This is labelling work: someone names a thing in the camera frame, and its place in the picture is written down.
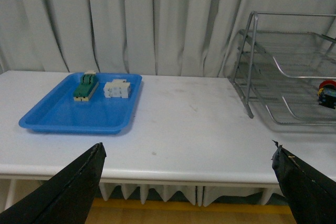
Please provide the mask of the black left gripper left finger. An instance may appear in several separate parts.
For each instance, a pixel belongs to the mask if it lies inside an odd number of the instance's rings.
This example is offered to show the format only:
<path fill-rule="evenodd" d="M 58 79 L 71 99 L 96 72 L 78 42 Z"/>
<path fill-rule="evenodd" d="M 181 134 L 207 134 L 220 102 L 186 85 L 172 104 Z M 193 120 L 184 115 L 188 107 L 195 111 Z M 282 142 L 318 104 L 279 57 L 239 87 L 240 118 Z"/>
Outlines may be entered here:
<path fill-rule="evenodd" d="M 1 223 L 85 223 L 106 152 L 97 143 L 35 191 L 1 213 Z"/>

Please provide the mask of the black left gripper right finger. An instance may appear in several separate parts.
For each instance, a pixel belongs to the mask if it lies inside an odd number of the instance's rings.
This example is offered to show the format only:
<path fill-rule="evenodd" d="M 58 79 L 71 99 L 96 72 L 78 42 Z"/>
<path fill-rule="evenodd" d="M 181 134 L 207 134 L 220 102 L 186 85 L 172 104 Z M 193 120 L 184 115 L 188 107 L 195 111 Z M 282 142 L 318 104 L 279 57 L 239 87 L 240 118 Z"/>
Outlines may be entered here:
<path fill-rule="evenodd" d="M 272 168 L 296 223 L 335 223 L 335 181 L 275 145 Z"/>

